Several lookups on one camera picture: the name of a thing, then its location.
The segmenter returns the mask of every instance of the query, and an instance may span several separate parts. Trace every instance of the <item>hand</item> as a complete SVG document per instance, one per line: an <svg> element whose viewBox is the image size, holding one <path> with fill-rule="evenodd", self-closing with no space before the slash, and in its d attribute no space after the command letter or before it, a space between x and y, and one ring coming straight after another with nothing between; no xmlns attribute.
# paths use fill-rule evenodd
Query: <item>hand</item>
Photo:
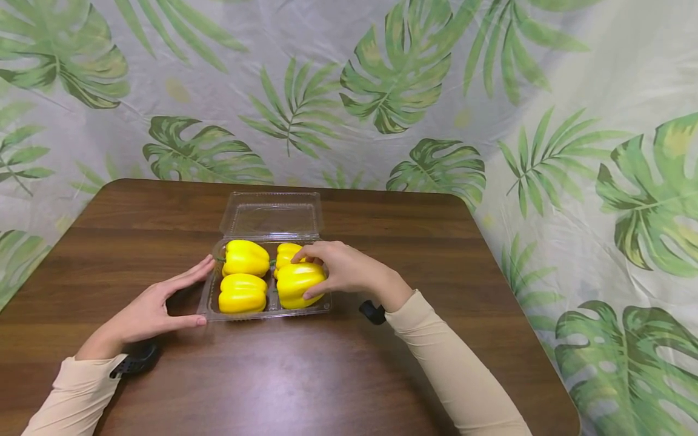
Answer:
<svg viewBox="0 0 698 436"><path fill-rule="evenodd" d="M126 344L168 331L206 325L203 315L169 316L165 302L176 291L206 278L214 264L213 257L208 255L186 273L148 287L97 329L77 352L75 360L113 359Z"/></svg>
<svg viewBox="0 0 698 436"><path fill-rule="evenodd" d="M368 292L387 312L395 312L412 296L412 288L396 271L342 242L318 241L304 246L291 263L303 257L307 262L324 263L329 271L327 280L303 294L306 300L326 292Z"/></svg>

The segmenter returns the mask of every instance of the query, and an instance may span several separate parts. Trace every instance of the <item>yellow bell pepper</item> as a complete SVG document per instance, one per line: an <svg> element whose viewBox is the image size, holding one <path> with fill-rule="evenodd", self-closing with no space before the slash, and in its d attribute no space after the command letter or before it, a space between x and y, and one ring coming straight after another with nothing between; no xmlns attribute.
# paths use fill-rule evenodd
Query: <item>yellow bell pepper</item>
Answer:
<svg viewBox="0 0 698 436"><path fill-rule="evenodd" d="M252 241L235 239L225 246L223 275L245 273L262 277L269 270L269 253Z"/></svg>
<svg viewBox="0 0 698 436"><path fill-rule="evenodd" d="M303 300L303 293L325 279L325 271L314 263L288 264L279 269L276 290L279 291L281 306L285 309L300 309L315 303L322 298L322 294Z"/></svg>
<svg viewBox="0 0 698 436"><path fill-rule="evenodd" d="M279 278L279 269L289 265L291 259L301 250L300 245L297 243L280 243L276 248L276 266L274 267L274 278Z"/></svg>
<svg viewBox="0 0 698 436"><path fill-rule="evenodd" d="M261 312L267 306L267 283L251 274L234 273L221 281L218 307L222 313Z"/></svg>

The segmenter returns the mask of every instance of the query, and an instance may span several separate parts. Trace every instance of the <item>green leaf print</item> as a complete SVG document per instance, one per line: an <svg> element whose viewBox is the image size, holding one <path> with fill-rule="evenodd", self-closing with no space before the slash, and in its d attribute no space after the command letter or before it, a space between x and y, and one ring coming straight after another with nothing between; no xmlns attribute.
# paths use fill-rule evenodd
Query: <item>green leaf print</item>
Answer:
<svg viewBox="0 0 698 436"><path fill-rule="evenodd" d="M448 0L402 0L385 16L385 54L376 26L342 70L340 93L349 114L370 119L379 132L400 133L424 117L441 95L451 49L482 0L463 0L453 15Z"/></svg>
<svg viewBox="0 0 698 436"><path fill-rule="evenodd" d="M474 211L485 188L484 162L473 146L461 141L423 139L390 172L387 190L457 195Z"/></svg>
<svg viewBox="0 0 698 436"><path fill-rule="evenodd" d="M610 410L594 420L599 435L692 435L693 433L663 406L673 405L698 420L698 377L661 356L683 353L698 359L698 340L661 308L628 306L623 328L616 313L603 301L587 301L581 309L564 313L556 327L557 339L582 345L563 344L555 355L564 380L579 380L589 367L593 373L576 381L570 395L582 414L606 403ZM676 390L672 385L681 386ZM609 407L609 401L618 407Z"/></svg>
<svg viewBox="0 0 698 436"><path fill-rule="evenodd" d="M502 259L500 262L502 274L509 282L509 286L514 292L514 296L519 301L523 313L526 314L528 322L536 331L555 331L555 320L546 315L542 315L541 306L563 300L564 297L557 292L539 290L543 280L556 269L546 267L528 270L528 262L535 252L536 243L530 243L523 250L519 251L519 234L514 236L514 240L509 251L502 247ZM541 344L551 360L555 359L553 349L543 342Z"/></svg>
<svg viewBox="0 0 698 436"><path fill-rule="evenodd" d="M271 108L250 94L252 105L264 121L239 116L250 127L284 140L286 154L289 157L291 156L290 147L293 145L301 153L315 159L319 158L315 149L330 149L323 138L338 138L339 135L332 128L344 124L341 118L329 111L333 107L341 106L340 102L327 97L329 92L339 88L336 79L329 78L337 65L329 63L319 68L306 81L311 68L312 63L308 62L296 72L296 59L291 59L286 68L282 103L267 71L262 67L260 71L262 88Z"/></svg>
<svg viewBox="0 0 698 436"><path fill-rule="evenodd" d="M378 188L377 180L364 181L364 172L359 171L354 177L347 177L342 165L338 165L333 176L329 172L322 172L322 177L327 186L333 189L365 189L375 190Z"/></svg>
<svg viewBox="0 0 698 436"><path fill-rule="evenodd" d="M609 151L600 148L599 143L630 135L619 130L588 131L599 119L577 122L584 113L582 109L564 120L545 142L553 109L554 107L551 107L545 112L531 141L528 141L526 129L521 127L518 160L506 144L499 142L509 169L517 177L507 195L514 188L517 189L519 208L524 218L528 213L529 203L533 204L541 216L544 215L543 206L546 201L543 193L557 209L561 209L560 191L566 191L580 202L583 201L584 195L570 175L578 174L594 180L596 173L580 160L589 159L590 162L596 163L599 159L605 159Z"/></svg>
<svg viewBox="0 0 698 436"><path fill-rule="evenodd" d="M191 139L182 133L201 121L185 116L154 116L143 156L161 180L207 181L271 185L272 173L247 144L219 126L205 126Z"/></svg>
<svg viewBox="0 0 698 436"><path fill-rule="evenodd" d="M153 50L153 47L150 45L143 26L140 24L140 18L133 7L135 0L115 1L135 37L140 41L143 47L148 50L150 55L156 57L156 50ZM201 37L197 35L196 32L194 32L195 30L226 48L240 52L248 51L244 45L225 31L223 27L217 25L215 21L203 15L195 7L188 5L185 0L138 0L138 5L146 20L153 26L153 29L155 29L160 38L162 38L170 51L185 63L189 63L189 58L172 39L163 21L169 22L179 37L194 50L196 54L224 73L227 73L228 69L216 56L214 51L201 40Z"/></svg>
<svg viewBox="0 0 698 436"><path fill-rule="evenodd" d="M601 0L529 0L531 5L553 12L585 8ZM521 39L524 38L540 47L566 52L587 52L589 48L566 33L535 21L526 13L526 8L517 0L492 0L480 28L473 40L466 69L463 75L463 95L467 96L470 84L475 76L475 69L482 62L482 77L488 97L494 95L493 72L496 53L501 45L501 70L504 91L513 105L521 101L519 75L528 83L550 92L550 83L532 58Z"/></svg>
<svg viewBox="0 0 698 436"><path fill-rule="evenodd" d="M51 250L39 236L21 230L0 232L0 310Z"/></svg>
<svg viewBox="0 0 698 436"><path fill-rule="evenodd" d="M698 275L698 232L688 224L698 220L698 174L695 161L686 161L696 125L698 112L657 127L649 151L659 177L652 175L643 154L643 135L611 153L622 174L619 179L627 181L618 184L606 165L599 168L596 193L604 201L602 210L618 213L616 246L640 268L652 270L651 260L675 276Z"/></svg>
<svg viewBox="0 0 698 436"><path fill-rule="evenodd" d="M56 79L93 109L111 109L129 91L128 65L107 22L88 0L12 0L0 13L0 77L16 87L49 91ZM26 67L24 58L36 62Z"/></svg>
<svg viewBox="0 0 698 436"><path fill-rule="evenodd" d="M33 107L33 103L15 101L0 108L0 131L6 132L9 128L16 127L22 115ZM54 173L53 170L36 164L36 161L45 156L49 149L27 144L29 138L42 130L43 127L37 124L25 124L7 133L0 142L0 183L14 182L30 197L33 197L34 193L25 181L42 179Z"/></svg>
<svg viewBox="0 0 698 436"><path fill-rule="evenodd" d="M107 153L105 157L105 166L107 169L107 175L109 176L107 179L103 179L102 176L97 174L97 172L91 169L88 165L85 165L84 163L78 160L75 161L75 164L80 169L80 173L82 174L82 180L71 182L70 185L74 187L76 190L86 194L96 195L104 185L117 179L144 178L143 172L141 171L138 164L131 165L129 171L123 172L116 166L112 159L112 156L109 153Z"/></svg>

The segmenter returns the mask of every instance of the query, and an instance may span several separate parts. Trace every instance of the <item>sleeve cuff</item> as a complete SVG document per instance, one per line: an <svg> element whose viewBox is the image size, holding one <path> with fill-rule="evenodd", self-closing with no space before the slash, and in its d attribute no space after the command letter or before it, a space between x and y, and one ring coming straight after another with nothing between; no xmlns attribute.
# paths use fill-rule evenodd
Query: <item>sleeve cuff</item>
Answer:
<svg viewBox="0 0 698 436"><path fill-rule="evenodd" d="M403 333L414 329L432 314L434 314L434 309L426 302L422 293L415 290L415 293L401 308L393 313L386 312L385 319L396 333Z"/></svg>
<svg viewBox="0 0 698 436"><path fill-rule="evenodd" d="M109 374L119 366L127 354L119 354L113 359L76 361L68 357L61 363L61 370L53 383L55 389L74 389L76 386L95 384L117 384L121 375L115 379Z"/></svg>

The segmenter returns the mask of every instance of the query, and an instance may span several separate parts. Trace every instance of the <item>clear plastic container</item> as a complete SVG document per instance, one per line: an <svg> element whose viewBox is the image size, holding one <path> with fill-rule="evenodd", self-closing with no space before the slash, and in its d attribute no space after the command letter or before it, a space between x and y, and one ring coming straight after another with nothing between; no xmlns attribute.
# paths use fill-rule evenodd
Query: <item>clear plastic container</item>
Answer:
<svg viewBox="0 0 698 436"><path fill-rule="evenodd" d="M284 309L279 303L274 280L276 247L293 242L305 245L320 240L322 211L319 193L232 193L221 221L223 238L214 246L216 266L204 285L197 313L209 321L258 320L326 313L332 308L330 294L312 306ZM225 245L233 239L246 239L261 245L269 253L272 267L263 277L267 282L267 307L259 313L222 313L218 307L221 293Z"/></svg>

